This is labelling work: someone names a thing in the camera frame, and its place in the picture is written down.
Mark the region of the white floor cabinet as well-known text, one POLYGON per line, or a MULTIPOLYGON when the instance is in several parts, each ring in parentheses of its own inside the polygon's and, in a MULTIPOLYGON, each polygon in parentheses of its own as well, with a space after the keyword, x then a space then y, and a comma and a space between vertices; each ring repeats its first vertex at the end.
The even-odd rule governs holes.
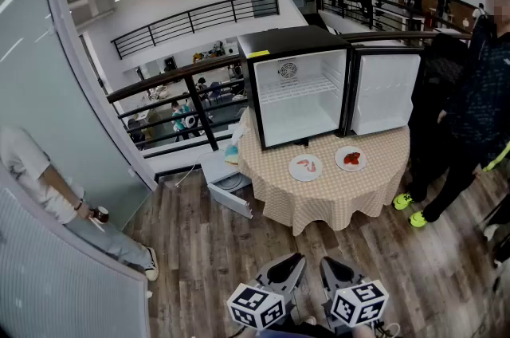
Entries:
POLYGON ((249 202, 239 198, 235 192, 251 184, 236 166, 225 161, 224 154, 215 151, 203 155, 199 164, 204 174, 212 201, 217 202, 241 216, 251 219, 253 213, 249 202))

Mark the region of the black mini fridge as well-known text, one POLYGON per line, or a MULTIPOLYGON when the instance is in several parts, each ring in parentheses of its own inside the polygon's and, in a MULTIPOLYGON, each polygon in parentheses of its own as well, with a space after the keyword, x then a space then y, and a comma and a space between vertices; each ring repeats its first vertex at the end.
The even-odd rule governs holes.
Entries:
POLYGON ((421 61, 417 49, 351 44, 318 26, 249 33, 237 43, 253 126, 264 150, 409 123, 421 61), (262 86, 319 76, 337 89, 271 104, 259 101, 262 86))

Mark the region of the striped glass partition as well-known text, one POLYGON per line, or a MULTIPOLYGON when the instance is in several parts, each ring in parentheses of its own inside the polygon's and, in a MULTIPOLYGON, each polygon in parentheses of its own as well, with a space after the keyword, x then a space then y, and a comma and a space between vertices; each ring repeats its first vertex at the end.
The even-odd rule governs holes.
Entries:
POLYGON ((147 279, 48 216, 0 166, 0 330, 150 338, 147 279))

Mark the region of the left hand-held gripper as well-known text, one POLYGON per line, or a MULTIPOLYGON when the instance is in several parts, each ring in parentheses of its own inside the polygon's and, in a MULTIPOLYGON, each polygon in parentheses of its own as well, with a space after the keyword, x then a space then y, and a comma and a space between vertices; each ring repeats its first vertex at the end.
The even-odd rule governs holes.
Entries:
POLYGON ((227 300, 232 320, 257 331, 282 325, 290 316, 293 293, 306 265, 301 253, 288 253, 263 265, 255 279, 241 283, 227 300))

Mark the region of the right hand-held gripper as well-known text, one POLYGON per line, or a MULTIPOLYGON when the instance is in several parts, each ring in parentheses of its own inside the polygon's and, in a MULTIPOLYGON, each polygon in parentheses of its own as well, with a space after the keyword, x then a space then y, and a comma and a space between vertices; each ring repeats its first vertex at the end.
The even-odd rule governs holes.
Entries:
POLYGON ((379 320, 389 300, 380 280, 364 277, 360 268, 325 256, 320 277, 327 301, 324 312, 329 326, 354 328, 379 320))

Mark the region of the brown topped black railing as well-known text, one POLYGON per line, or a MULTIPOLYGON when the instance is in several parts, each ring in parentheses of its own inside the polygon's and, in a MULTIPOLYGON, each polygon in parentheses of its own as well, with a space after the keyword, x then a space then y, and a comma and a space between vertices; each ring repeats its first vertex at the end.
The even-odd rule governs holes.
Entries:
MULTIPOLYGON (((379 31, 379 32, 366 32, 366 33, 348 33, 342 34, 341 38, 346 39, 347 42, 351 44, 361 44, 361 43, 371 43, 371 42, 379 42, 379 41, 412 41, 419 40, 424 43, 426 41, 432 40, 435 36, 439 34, 438 31, 428 31, 428 32, 390 32, 390 31, 379 31)), ((157 77, 151 77, 144 81, 140 81, 136 84, 132 84, 127 86, 126 88, 122 88, 116 92, 113 92, 107 95, 107 101, 110 104, 114 104, 120 100, 125 100, 128 97, 132 97, 135 94, 140 94, 141 92, 150 91, 159 87, 160 85, 166 86, 168 84, 174 84, 178 81, 192 81, 195 75, 200 73, 208 73, 214 70, 219 70, 226 66, 236 66, 239 67, 241 65, 241 58, 238 55, 231 55, 226 57, 220 57, 216 60, 204 61, 198 65, 188 65, 183 68, 164 73, 157 77)), ((213 93, 214 95, 211 97, 214 100, 214 103, 207 103, 206 106, 199 111, 191 111, 187 114, 182 114, 182 117, 185 118, 187 116, 198 116, 200 119, 206 118, 210 112, 222 109, 233 107, 239 104, 246 104, 248 102, 248 97, 246 92, 238 92, 234 94, 231 91, 231 88, 235 87, 245 87, 246 83, 242 78, 235 78, 233 80, 211 85, 207 88, 201 88, 196 91, 198 97, 205 96, 206 94, 213 93)), ((119 115, 119 118, 122 120, 126 117, 138 116, 143 114, 144 112, 154 111, 157 108, 161 108, 166 105, 170 105, 174 101, 179 100, 188 100, 192 97, 191 92, 196 90, 195 83, 191 82, 191 87, 186 90, 185 93, 180 94, 178 96, 168 96, 163 100, 157 100, 148 105, 144 105, 142 107, 131 110, 130 112, 125 112, 119 115)), ((176 139, 184 133, 190 134, 193 131, 205 131, 206 128, 202 125, 197 126, 196 128, 189 128, 187 130, 182 130, 180 132, 172 132, 171 134, 166 134, 164 136, 155 137, 151 140, 143 140, 135 143, 135 146, 141 147, 142 157, 145 159, 152 159, 155 157, 159 157, 161 155, 167 155, 170 153, 174 153, 177 151, 182 151, 186 149, 190 149, 193 147, 199 147, 202 145, 209 144, 211 146, 218 144, 219 141, 225 140, 228 136, 227 134, 214 134, 214 140, 209 140, 206 135, 202 134, 197 138, 191 140, 182 140, 180 142, 173 142, 170 144, 162 145, 161 143, 166 140, 176 139)))

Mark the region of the black balcony railing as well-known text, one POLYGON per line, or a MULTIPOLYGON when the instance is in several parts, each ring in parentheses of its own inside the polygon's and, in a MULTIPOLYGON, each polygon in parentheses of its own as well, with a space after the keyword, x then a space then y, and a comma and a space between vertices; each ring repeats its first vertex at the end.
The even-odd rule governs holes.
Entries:
POLYGON ((278 0, 223 0, 186 10, 123 34, 111 43, 120 60, 179 37, 244 20, 278 16, 278 0))
POLYGON ((332 7, 331 0, 316 0, 316 8, 326 14, 340 16, 375 31, 423 32, 426 25, 426 17, 422 13, 413 15, 403 4, 390 0, 371 0, 370 22, 364 18, 359 0, 343 0, 342 7, 332 7))

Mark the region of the yellow checkered round table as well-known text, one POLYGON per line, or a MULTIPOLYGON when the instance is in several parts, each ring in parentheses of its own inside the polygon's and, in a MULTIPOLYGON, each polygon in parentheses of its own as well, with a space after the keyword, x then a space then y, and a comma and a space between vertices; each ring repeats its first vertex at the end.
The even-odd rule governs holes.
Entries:
POLYGON ((379 216, 398 191, 410 153, 408 127, 367 136, 330 134, 310 140, 307 148, 290 144, 264 151, 250 110, 243 112, 241 124, 247 130, 237 143, 238 169, 251 179, 254 197, 265 204, 264 216, 291 227, 294 235, 314 221, 342 230, 356 211, 379 216), (356 146, 367 157, 360 171, 337 166, 335 154, 345 146, 356 146), (318 179, 300 182, 290 175, 288 165, 298 155, 320 159, 323 171, 318 179))

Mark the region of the white plate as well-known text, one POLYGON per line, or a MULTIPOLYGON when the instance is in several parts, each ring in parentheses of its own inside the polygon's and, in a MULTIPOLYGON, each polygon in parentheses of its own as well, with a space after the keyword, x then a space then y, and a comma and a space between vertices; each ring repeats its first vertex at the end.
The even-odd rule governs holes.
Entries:
POLYGON ((318 179, 322 175, 323 164, 322 161, 315 155, 298 155, 289 162, 288 172, 297 181, 310 182, 318 179), (302 159, 308 159, 309 163, 314 162, 316 165, 316 172, 309 172, 307 166, 296 164, 297 161, 302 159))
POLYGON ((361 171, 362 169, 364 169, 366 167, 367 157, 366 157, 365 153, 358 147, 344 146, 336 151, 335 163, 343 171, 357 172, 357 171, 361 171), (351 153, 351 152, 359 152, 360 153, 358 165, 350 165, 350 164, 346 165, 343 163, 343 159, 344 159, 345 155, 348 153, 351 153))

